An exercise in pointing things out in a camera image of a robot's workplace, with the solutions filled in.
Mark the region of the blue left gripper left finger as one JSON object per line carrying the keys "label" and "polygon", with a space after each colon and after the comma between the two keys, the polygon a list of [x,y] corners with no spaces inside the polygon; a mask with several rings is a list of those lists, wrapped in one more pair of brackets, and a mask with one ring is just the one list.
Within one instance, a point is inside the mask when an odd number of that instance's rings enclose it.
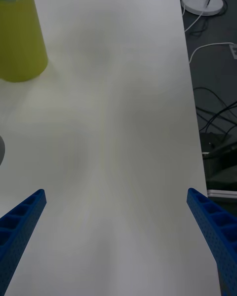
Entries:
{"label": "blue left gripper left finger", "polygon": [[0,219],[1,296],[5,295],[45,206],[45,191],[39,189]]}

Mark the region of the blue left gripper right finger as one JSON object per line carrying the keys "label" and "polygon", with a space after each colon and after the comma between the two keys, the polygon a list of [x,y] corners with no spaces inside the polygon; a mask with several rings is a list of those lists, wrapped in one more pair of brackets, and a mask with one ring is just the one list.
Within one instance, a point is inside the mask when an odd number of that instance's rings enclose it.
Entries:
{"label": "blue left gripper right finger", "polygon": [[237,219],[194,188],[187,204],[216,261],[225,296],[237,294]]}

